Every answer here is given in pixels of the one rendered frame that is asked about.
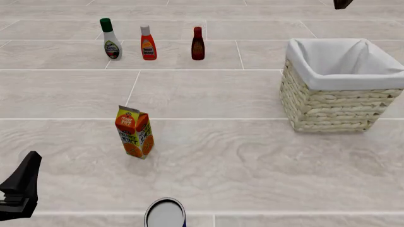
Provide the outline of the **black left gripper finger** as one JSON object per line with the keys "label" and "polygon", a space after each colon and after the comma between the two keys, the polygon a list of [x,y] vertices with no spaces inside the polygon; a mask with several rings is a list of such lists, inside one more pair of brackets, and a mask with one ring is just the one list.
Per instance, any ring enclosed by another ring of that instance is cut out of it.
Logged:
{"label": "black left gripper finger", "polygon": [[0,184],[0,191],[5,194],[36,197],[41,161],[41,155],[30,151],[10,177]]}

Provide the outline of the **white cloth basket liner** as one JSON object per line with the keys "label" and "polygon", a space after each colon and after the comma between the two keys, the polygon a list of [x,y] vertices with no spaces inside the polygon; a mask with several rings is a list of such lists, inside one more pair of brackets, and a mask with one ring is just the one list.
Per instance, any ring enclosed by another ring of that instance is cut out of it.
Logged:
{"label": "white cloth basket liner", "polygon": [[367,39],[293,38],[286,58],[312,90],[404,89],[404,66]]}

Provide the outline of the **orange juice carton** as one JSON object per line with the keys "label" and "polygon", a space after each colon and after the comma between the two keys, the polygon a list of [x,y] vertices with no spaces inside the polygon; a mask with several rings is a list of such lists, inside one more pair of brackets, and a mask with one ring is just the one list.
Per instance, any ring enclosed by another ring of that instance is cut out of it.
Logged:
{"label": "orange juice carton", "polygon": [[154,146],[149,115],[119,105],[115,126],[126,153],[144,160]]}

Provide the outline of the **white dressing bottle green cap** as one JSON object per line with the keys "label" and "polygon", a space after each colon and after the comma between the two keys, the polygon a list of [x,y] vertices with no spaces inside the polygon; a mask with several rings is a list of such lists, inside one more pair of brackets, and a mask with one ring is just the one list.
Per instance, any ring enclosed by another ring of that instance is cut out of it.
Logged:
{"label": "white dressing bottle green cap", "polygon": [[114,33],[110,18],[100,19],[100,25],[104,33],[105,53],[111,60],[120,60],[122,57],[122,47]]}

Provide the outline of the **dark red sauce bottle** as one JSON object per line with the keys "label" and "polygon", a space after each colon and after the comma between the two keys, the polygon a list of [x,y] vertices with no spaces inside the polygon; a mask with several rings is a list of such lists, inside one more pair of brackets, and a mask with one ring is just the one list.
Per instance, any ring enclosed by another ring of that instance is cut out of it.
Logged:
{"label": "dark red sauce bottle", "polygon": [[203,60],[205,58],[205,44],[202,36],[202,28],[194,28],[194,37],[191,45],[191,57],[193,60]]}

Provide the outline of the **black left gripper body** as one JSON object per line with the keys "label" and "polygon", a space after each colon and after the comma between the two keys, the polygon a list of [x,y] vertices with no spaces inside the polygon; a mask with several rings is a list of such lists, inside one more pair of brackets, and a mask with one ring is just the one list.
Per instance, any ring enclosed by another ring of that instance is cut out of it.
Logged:
{"label": "black left gripper body", "polygon": [[0,200],[0,218],[30,218],[37,207],[37,189],[28,189],[22,194],[4,192],[4,199]]}

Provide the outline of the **woven wicker basket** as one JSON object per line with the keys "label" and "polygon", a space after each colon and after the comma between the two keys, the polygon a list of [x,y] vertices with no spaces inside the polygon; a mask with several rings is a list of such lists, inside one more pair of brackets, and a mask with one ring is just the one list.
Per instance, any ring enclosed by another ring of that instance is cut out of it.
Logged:
{"label": "woven wicker basket", "polygon": [[296,132],[365,132],[403,91],[312,90],[285,52],[280,101]]}

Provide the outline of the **red ketchup bottle white cap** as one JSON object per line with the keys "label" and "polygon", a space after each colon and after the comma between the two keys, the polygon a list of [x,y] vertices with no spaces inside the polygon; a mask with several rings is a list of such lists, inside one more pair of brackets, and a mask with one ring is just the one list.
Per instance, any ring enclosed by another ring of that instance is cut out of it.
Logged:
{"label": "red ketchup bottle white cap", "polygon": [[140,26],[141,30],[141,54],[146,61],[157,59],[157,50],[154,39],[150,33],[150,26]]}

